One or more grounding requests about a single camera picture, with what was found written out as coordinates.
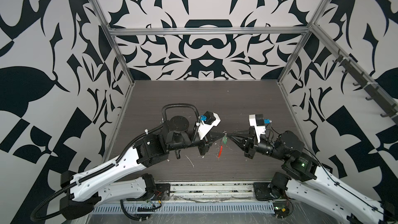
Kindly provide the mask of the black wall hook rack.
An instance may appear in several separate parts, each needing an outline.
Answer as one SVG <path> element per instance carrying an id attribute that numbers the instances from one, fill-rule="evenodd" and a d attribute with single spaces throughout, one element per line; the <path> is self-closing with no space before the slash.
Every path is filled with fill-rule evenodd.
<path id="1" fill-rule="evenodd" d="M 333 63 L 342 67 L 342 79 L 340 82 L 341 91 L 344 92 L 343 84 L 349 75 L 354 83 L 352 85 L 359 89 L 364 90 L 367 93 L 365 98 L 367 101 L 374 101 L 382 110 L 383 113 L 380 114 L 382 118 L 390 118 L 396 125 L 398 125 L 398 103 L 393 99 L 391 95 L 379 84 L 375 79 L 373 79 L 369 73 L 363 69 L 358 62 L 350 57 L 345 56 L 339 49 L 337 52 L 332 52 L 335 60 Z"/>

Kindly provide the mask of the green key tag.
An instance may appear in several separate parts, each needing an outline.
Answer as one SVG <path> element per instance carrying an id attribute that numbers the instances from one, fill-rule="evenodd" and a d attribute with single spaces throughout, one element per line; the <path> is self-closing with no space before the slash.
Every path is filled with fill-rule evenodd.
<path id="1" fill-rule="evenodd" d="M 226 144 L 227 141 L 228 141 L 228 138 L 226 136 L 224 136 L 223 139 L 222 139 L 223 144 Z"/>

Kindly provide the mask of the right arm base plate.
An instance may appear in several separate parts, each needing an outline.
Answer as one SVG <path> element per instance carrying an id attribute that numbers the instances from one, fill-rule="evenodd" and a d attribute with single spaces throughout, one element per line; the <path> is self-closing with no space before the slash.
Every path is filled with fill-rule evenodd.
<path id="1" fill-rule="evenodd" d="M 253 183 L 254 194 L 258 201 L 271 201 L 284 197 L 287 183 Z"/>

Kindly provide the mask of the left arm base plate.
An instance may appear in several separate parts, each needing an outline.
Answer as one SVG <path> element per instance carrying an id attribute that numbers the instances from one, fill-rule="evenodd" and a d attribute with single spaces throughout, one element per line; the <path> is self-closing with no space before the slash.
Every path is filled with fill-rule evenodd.
<path id="1" fill-rule="evenodd" d="M 150 189 L 140 198 L 127 198 L 127 201 L 162 200 L 170 195 L 170 184 L 156 183 L 154 189 Z"/>

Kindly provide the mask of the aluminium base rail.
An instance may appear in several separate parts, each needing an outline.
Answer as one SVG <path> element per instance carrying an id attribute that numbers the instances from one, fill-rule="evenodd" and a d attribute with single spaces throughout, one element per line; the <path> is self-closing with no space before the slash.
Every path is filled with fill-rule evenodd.
<path id="1" fill-rule="evenodd" d="M 176 181 L 160 182 L 170 184 L 170 195 L 173 199 L 192 201 L 217 201 L 229 199 L 255 199 L 253 181 Z M 147 191 L 143 179 L 121 181 L 103 186 L 98 195 L 100 204 L 116 202 L 120 199 L 140 198 Z"/>

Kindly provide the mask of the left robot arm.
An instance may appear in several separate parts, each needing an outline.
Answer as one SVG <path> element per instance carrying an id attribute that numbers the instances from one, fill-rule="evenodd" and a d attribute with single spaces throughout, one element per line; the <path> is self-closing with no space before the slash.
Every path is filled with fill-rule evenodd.
<path id="1" fill-rule="evenodd" d="M 164 119 L 158 127 L 136 137 L 119 156 L 88 171 L 63 173 L 61 186 L 66 188 L 66 196 L 60 200 L 61 215 L 67 220 L 74 220 L 107 202 L 140 201 L 153 197 L 156 185 L 150 174 L 126 183 L 117 181 L 167 160 L 172 151 L 179 157 L 181 150 L 196 147 L 200 155 L 205 155 L 213 142 L 223 136 L 212 131 L 220 121 L 216 113 L 206 112 L 199 116 L 193 133 L 189 133 L 187 118 L 174 116 Z"/>

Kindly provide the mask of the small electronics board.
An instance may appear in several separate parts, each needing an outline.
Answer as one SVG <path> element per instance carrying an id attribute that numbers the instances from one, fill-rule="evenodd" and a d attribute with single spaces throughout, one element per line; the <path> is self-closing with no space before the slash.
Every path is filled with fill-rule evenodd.
<path id="1" fill-rule="evenodd" d="M 285 219 L 293 213 L 294 206 L 289 201 L 273 202 L 275 217 Z"/>

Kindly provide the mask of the red key tag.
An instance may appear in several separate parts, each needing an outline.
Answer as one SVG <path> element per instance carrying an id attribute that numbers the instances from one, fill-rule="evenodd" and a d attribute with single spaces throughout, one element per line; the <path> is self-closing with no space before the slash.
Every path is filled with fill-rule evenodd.
<path id="1" fill-rule="evenodd" d="M 217 158 L 220 158 L 222 155 L 223 145 L 220 146 Z"/>

